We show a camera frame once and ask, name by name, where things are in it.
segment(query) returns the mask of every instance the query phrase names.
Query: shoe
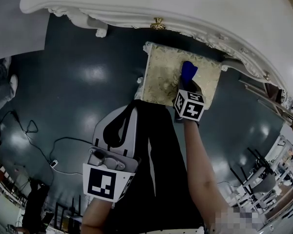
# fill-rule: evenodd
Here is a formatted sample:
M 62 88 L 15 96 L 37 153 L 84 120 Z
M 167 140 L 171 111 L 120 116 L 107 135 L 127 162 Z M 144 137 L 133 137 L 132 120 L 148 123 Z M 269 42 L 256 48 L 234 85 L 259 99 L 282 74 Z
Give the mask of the shoe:
M 6 226 L 6 229 L 5 229 L 6 232 L 9 232 L 10 234 L 18 234 L 18 232 L 15 230 L 15 227 L 11 224 L 8 224 Z
M 10 85 L 11 85 L 11 88 L 13 89 L 13 92 L 14 92 L 14 95 L 13 95 L 12 98 L 14 98 L 15 94 L 16 94 L 16 90 L 17 90 L 18 85 L 19 85 L 19 79 L 18 79 L 18 77 L 16 75 L 11 76 Z
M 11 65 L 11 60 L 12 60 L 11 57 L 6 57 L 6 58 L 3 59 L 3 62 L 2 62 L 2 65 L 7 70 L 7 74 L 9 73 L 9 68 L 10 68 L 10 65 Z

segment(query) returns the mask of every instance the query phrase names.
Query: white cable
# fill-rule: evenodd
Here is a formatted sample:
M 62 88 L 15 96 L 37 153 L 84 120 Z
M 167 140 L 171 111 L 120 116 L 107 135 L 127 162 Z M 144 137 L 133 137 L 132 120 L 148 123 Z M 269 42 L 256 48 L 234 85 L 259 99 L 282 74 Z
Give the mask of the white cable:
M 54 167 L 51 167 L 54 171 L 56 171 L 57 173 L 59 173 L 59 174 L 65 174 L 65 175 L 83 175 L 83 174 L 81 174 L 81 173 L 65 173 L 65 172 L 61 172 L 61 171 L 59 171 L 59 170 L 56 170 Z

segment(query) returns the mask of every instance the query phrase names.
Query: person's left arm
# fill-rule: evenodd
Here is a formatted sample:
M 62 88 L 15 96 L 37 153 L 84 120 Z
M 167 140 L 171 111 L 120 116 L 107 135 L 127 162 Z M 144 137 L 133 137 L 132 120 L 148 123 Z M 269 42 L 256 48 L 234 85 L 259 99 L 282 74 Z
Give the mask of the person's left arm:
M 102 227 L 112 204 L 113 202 L 93 199 L 84 213 L 81 234 L 103 234 Z

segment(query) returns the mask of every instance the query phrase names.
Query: blue object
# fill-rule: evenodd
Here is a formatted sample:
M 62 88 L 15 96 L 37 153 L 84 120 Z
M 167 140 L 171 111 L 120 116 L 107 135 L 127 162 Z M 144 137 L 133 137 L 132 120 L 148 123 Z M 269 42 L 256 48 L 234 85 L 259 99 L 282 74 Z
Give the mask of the blue object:
M 192 64 L 190 61 L 185 61 L 182 64 L 182 70 L 181 70 L 181 81 L 182 85 L 185 89 L 189 86 L 190 82 L 192 81 L 192 78 L 194 77 L 195 73 L 197 71 L 197 67 Z

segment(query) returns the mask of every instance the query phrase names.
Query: power plug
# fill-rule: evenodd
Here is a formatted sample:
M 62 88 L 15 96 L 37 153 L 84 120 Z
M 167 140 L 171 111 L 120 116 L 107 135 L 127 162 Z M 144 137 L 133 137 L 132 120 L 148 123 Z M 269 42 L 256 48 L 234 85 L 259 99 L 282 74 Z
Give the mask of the power plug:
M 59 162 L 55 159 L 50 163 L 50 166 L 54 168 Z

